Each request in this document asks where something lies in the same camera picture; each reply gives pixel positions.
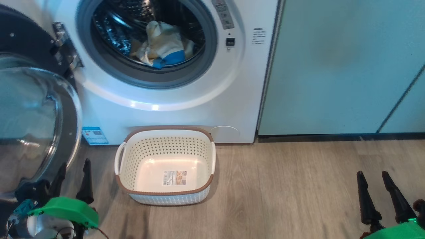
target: laminate flooring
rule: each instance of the laminate flooring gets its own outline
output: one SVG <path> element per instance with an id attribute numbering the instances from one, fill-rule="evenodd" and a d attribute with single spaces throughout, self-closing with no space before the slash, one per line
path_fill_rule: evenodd
<path id="1" fill-rule="evenodd" d="M 181 207 L 133 201 L 114 178 L 116 149 L 82 146 L 62 188 L 75 197 L 90 158 L 92 206 L 110 239 L 357 239 L 368 229 L 360 222 L 359 170 L 386 227 L 396 222 L 381 171 L 390 173 L 410 204 L 425 198 L 421 140 L 218 146 L 207 199 Z M 87 238 L 103 236 L 94 231 Z"/>

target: label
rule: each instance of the label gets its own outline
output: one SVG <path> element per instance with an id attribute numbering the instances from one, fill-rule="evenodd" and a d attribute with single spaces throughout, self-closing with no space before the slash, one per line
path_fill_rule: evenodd
<path id="1" fill-rule="evenodd" d="M 164 171 L 163 186 L 186 185 L 187 171 Z"/>
<path id="2" fill-rule="evenodd" d="M 252 34 L 252 43 L 254 45 L 261 45 L 266 43 L 266 30 L 264 28 L 254 28 Z"/>
<path id="3" fill-rule="evenodd" d="M 82 134 L 90 145 L 107 145 L 109 144 L 99 127 L 83 127 Z"/>
<path id="4" fill-rule="evenodd" d="M 221 23 L 223 24 L 224 29 L 230 29 L 234 28 L 235 25 L 233 24 L 233 19 L 230 14 L 229 8 L 227 7 L 227 4 L 224 0 L 211 0 L 212 4 L 214 5 L 215 9 L 218 12 L 218 15 L 220 16 Z"/>

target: barcode sticker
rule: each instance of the barcode sticker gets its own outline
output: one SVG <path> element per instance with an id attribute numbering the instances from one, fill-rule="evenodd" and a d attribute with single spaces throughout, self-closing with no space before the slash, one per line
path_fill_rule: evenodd
<path id="1" fill-rule="evenodd" d="M 82 134 L 90 145 L 109 144 L 108 140 L 99 127 L 83 127 Z"/>
<path id="2" fill-rule="evenodd" d="M 186 185 L 187 171 L 164 171 L 163 186 Z"/>

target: button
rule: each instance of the button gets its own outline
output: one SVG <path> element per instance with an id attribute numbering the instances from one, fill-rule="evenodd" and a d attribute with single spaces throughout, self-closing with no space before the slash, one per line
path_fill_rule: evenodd
<path id="1" fill-rule="evenodd" d="M 234 37 L 226 38 L 226 46 L 234 46 L 234 45 L 235 45 L 235 38 Z"/>

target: basket handle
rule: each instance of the basket handle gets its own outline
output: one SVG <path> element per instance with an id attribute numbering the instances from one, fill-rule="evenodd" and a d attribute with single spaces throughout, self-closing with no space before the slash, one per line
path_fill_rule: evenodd
<path id="1" fill-rule="evenodd" d="M 120 167 L 119 167 L 119 161 L 120 161 L 120 159 L 121 159 L 121 157 L 120 157 L 120 155 L 121 155 L 121 152 L 122 152 L 122 150 L 124 149 L 125 150 L 125 145 L 126 145 L 127 143 L 126 142 L 124 142 L 124 143 L 122 143 L 119 147 L 118 147 L 118 149 L 117 149 L 117 151 L 116 151 L 116 153 L 115 153 L 115 160 L 114 160 L 114 165 L 113 165 L 113 169 L 114 169 L 114 171 L 115 171 L 115 175 L 118 175 L 119 173 L 120 173 Z"/>

